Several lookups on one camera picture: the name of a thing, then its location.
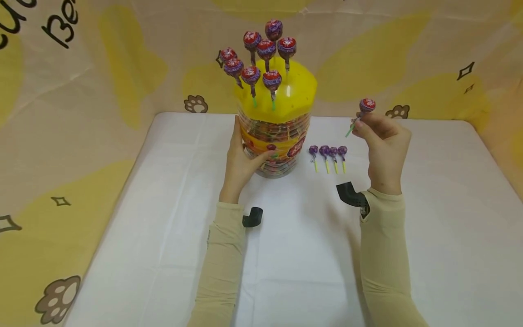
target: white tablecloth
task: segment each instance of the white tablecloth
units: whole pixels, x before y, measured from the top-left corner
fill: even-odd
[[[413,132],[403,192],[420,312],[431,326],[523,326],[523,204],[468,123],[401,123]],[[358,291],[359,211],[335,187],[370,184],[349,124],[312,118],[298,167],[243,191],[245,214],[264,217],[247,232],[233,325],[372,326]],[[186,325],[232,126],[232,115],[156,116],[67,326]],[[331,163],[327,175],[321,160],[315,173],[312,144],[346,145],[347,174]]]

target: clear plastic jar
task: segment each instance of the clear plastic jar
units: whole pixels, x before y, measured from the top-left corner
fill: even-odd
[[[256,66],[265,71],[263,60]],[[270,69],[278,70],[282,75],[274,109],[270,91],[261,80],[255,86],[256,101],[253,101],[248,85],[236,88],[235,94],[246,153],[256,157],[266,151],[275,151],[257,173],[266,178],[280,178],[289,174],[298,162],[309,129],[317,82],[298,62],[291,61],[289,74],[286,74],[284,60],[273,58]]]

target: hand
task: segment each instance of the hand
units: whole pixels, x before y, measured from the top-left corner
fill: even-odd
[[[356,122],[353,134],[369,146],[369,177],[373,189],[401,194],[401,172],[412,133],[392,118],[373,113]]]
[[[244,151],[240,119],[238,116],[234,117],[234,132],[229,151],[227,152],[225,181],[223,182],[219,201],[237,204],[245,184],[247,184],[254,172],[273,154],[274,151],[267,151],[254,159],[250,159]]]

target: beige sleeve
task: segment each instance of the beige sleeve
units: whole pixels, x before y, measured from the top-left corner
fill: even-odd
[[[361,220],[361,280],[376,327],[428,326],[411,297],[405,201],[374,189],[363,192],[370,213]]]
[[[219,202],[188,327],[229,327],[243,266],[243,207]]]

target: black clip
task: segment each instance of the black clip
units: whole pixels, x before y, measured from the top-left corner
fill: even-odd
[[[356,193],[352,182],[336,185],[336,189],[338,190],[340,200],[346,204],[357,208],[366,208],[369,206],[365,195],[363,195],[362,192]]]
[[[263,209],[252,207],[248,216],[243,216],[242,224],[245,228],[256,227],[262,223]]]

